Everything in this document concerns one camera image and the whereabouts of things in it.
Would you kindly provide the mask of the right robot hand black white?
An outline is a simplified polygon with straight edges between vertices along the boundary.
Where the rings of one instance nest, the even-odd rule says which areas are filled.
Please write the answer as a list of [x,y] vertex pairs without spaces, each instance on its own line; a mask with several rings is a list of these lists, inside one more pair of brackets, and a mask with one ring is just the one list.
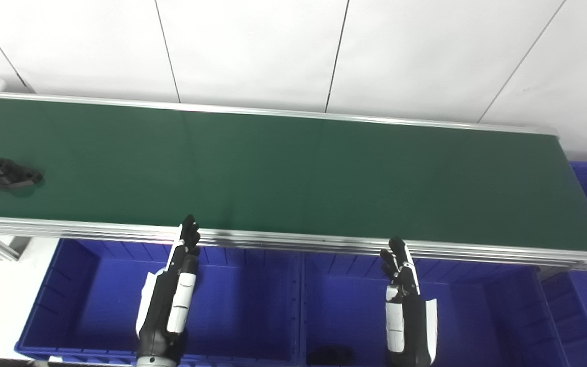
[[431,366],[438,343],[436,298],[421,296],[414,260],[399,237],[382,249],[382,270],[389,283],[385,291],[385,362],[388,366]]

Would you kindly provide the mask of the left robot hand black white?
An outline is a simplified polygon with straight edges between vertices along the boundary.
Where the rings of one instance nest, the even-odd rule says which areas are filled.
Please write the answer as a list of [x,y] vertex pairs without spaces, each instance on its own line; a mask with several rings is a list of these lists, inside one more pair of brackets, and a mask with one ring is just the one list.
[[199,225],[189,214],[179,226],[165,267],[147,274],[136,324],[137,366],[181,363],[199,270],[199,241]]

